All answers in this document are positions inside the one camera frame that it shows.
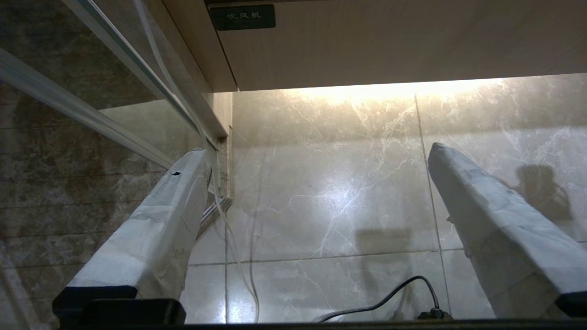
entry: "white wrapping paper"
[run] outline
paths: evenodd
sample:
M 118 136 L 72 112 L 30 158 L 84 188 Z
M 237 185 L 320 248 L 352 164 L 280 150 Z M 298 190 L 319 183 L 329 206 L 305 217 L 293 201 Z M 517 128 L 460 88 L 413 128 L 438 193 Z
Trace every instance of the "white wrapping paper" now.
M 129 285 L 140 298 L 179 299 L 207 199 L 205 153 L 180 158 L 68 286 Z
M 587 250 L 459 151 L 435 143 L 429 170 L 498 318 L 566 318 L 587 291 Z

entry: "brown marble wall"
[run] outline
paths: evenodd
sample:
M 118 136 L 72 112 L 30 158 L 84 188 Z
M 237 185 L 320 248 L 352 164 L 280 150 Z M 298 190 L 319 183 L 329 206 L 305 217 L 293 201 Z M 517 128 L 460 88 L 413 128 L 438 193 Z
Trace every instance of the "brown marble wall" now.
M 154 99 L 61 1 L 2 1 L 0 47 L 97 109 Z M 56 328 L 53 298 L 163 173 L 0 82 L 0 327 Z

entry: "white plastic tube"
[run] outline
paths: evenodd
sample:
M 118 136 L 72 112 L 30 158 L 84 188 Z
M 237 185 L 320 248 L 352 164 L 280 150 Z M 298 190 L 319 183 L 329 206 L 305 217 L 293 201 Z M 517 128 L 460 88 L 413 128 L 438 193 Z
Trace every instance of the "white plastic tube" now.
M 182 106 L 184 106 L 186 109 L 188 109 L 190 107 L 189 103 L 187 103 L 187 101 L 185 100 L 185 98 L 181 94 L 179 88 L 175 84 L 175 81 L 173 81 L 173 78 L 171 77 L 169 71 L 167 70 L 167 66 L 163 62 L 163 58 L 161 57 L 161 53 L 159 52 L 159 49 L 157 47 L 157 42 L 155 41 L 155 37 L 153 36 L 153 33 L 151 31 L 151 26 L 149 25 L 149 20 L 147 19 L 147 15 L 145 13 L 143 3 L 141 2 L 141 0 L 134 0 L 134 5 L 137 8 L 137 12 L 139 13 L 139 17 L 141 19 L 143 29 L 145 31 L 145 34 L 147 35 L 147 39 L 149 40 L 149 45 L 151 46 L 151 50 L 153 51 L 153 55 L 155 56 L 155 59 L 157 61 L 157 64 L 159 65 L 159 68 L 163 72 L 163 76 L 167 80 L 167 83 L 171 86 L 171 91 L 175 94 L 175 96 L 178 98 L 178 100 L 182 103 Z M 234 232 L 232 231 L 230 223 L 228 223 L 228 219 L 226 218 L 226 214 L 224 213 L 224 210 L 222 209 L 222 206 L 220 205 L 220 199 L 218 198 L 218 184 L 216 182 L 216 175 L 218 174 L 218 167 L 217 167 L 217 159 L 215 156 L 215 151 L 209 145 L 208 139 L 204 135 L 204 131 L 202 129 L 202 125 L 200 123 L 199 118 L 197 118 L 197 117 L 195 118 L 195 123 L 196 123 L 196 126 L 198 127 L 198 132 L 200 133 L 200 137 L 202 138 L 202 140 L 205 143 L 205 147 L 208 151 L 207 154 L 210 155 L 210 163 L 212 165 L 212 186 L 214 188 L 214 200 L 216 202 L 216 208 L 218 208 L 218 212 L 220 213 L 220 217 L 226 223 L 226 227 L 227 227 L 228 232 L 230 234 L 230 237 L 232 239 L 233 244 L 229 244 L 229 246 L 231 247 L 231 252 L 237 261 L 238 269 L 241 274 L 241 278 L 242 278 L 243 282 L 245 283 L 247 290 L 251 293 L 253 300 L 255 301 L 255 323 L 258 323 L 259 322 L 259 298 L 257 295 L 257 291 L 255 289 L 255 284 L 254 284 L 254 280 L 252 277 L 252 272 L 251 272 L 251 284 L 249 285 L 249 282 L 247 281 L 245 274 L 244 274 L 244 271 L 242 269 L 242 264 L 240 261 L 240 254 L 238 252 L 237 241 L 235 239 Z

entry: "marble wall tile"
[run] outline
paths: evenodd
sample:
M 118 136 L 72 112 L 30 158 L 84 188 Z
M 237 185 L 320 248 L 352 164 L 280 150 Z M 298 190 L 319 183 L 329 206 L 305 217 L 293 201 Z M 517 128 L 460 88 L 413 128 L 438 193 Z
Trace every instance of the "marble wall tile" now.
M 140 201 L 0 209 L 0 237 L 111 233 Z
M 188 267 L 180 303 L 185 324 L 225 323 L 224 265 Z
M 463 250 L 442 251 L 451 315 L 454 319 L 495 318 L 471 261 Z
M 146 173 L 165 170 L 126 148 L 99 150 L 104 174 Z
M 74 123 L 73 119 L 40 102 L 0 105 L 0 128 L 60 126 Z
M 91 32 L 0 37 L 0 47 L 18 59 L 70 54 L 107 53 L 108 47 Z
M 21 329 L 21 318 L 18 316 L 18 306 L 8 299 L 0 299 L 0 328 Z
M 39 129 L 0 129 L 0 154 L 38 152 L 41 139 Z
M 67 90 L 98 110 L 156 99 L 128 70 L 112 76 L 70 78 Z
M 53 314 L 53 299 L 21 299 L 16 304 L 31 330 L 59 329 L 59 320 Z
M 14 299 L 54 299 L 83 264 L 7 268 L 4 276 Z
M 97 149 L 102 146 L 100 133 L 82 124 L 43 127 L 38 129 L 43 136 L 42 150 Z
M 233 132 L 243 260 L 438 249 L 411 91 L 236 93 Z
M 25 58 L 23 61 L 48 78 L 80 78 L 128 74 L 129 70 L 111 52 Z
M 150 174 L 19 180 L 15 183 L 16 206 L 141 201 L 151 190 Z
M 587 75 L 475 80 L 418 93 L 426 154 L 459 149 L 577 241 L 587 241 Z M 461 248 L 433 191 L 443 249 Z
M 48 179 L 104 174 L 99 152 L 94 149 L 69 149 L 4 155 L 11 163 L 5 180 Z
M 250 265 L 244 264 L 247 277 Z M 229 265 L 227 272 L 228 322 L 252 322 L 254 304 L 237 266 Z M 260 322 L 311 322 L 333 311 L 374 305 L 414 275 L 428 278 L 440 308 L 450 310 L 439 252 L 255 262 L 252 273 L 261 304 Z M 375 311 L 340 318 L 409 321 L 432 307 L 428 288 L 417 280 Z
M 224 227 L 224 221 L 219 218 L 208 228 L 204 235 L 195 242 L 188 265 L 224 264 L 226 262 Z
M 3 267 L 68 265 L 87 262 L 109 233 L 0 238 Z
M 16 206 L 16 183 L 0 181 L 0 207 Z

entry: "black sign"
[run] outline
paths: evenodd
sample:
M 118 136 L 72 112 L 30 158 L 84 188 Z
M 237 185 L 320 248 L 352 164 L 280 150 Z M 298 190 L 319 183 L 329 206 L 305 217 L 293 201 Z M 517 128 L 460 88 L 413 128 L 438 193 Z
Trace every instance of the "black sign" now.
M 275 27 L 273 5 L 210 8 L 210 17 L 218 31 Z

